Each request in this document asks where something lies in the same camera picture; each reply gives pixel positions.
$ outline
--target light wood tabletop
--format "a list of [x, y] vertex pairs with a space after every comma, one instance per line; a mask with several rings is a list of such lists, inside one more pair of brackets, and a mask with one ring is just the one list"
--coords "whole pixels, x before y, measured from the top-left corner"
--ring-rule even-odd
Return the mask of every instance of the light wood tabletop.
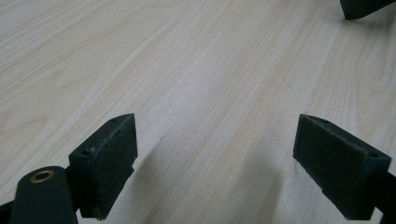
[[135, 172], [101, 223], [348, 223], [292, 157], [297, 122], [396, 157], [395, 18], [346, 21], [337, 0], [2, 0], [0, 204], [134, 113]]

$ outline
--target wooden surface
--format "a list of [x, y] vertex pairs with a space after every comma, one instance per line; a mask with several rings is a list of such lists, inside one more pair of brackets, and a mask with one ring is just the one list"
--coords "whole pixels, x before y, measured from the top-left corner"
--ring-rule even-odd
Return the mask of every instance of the wooden surface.
[[395, 15], [345, 21], [337, 0], [2, 0], [0, 203], [133, 112], [135, 172], [103, 223], [347, 223], [292, 158], [298, 116], [396, 157]]

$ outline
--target wood grain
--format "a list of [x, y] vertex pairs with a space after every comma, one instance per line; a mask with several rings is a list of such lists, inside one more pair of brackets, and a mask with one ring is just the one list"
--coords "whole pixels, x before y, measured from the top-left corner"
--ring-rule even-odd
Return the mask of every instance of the wood grain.
[[395, 15], [345, 21], [324, 0], [1, 1], [0, 203], [133, 112], [135, 173], [103, 223], [347, 223], [292, 158], [298, 116], [396, 156]]

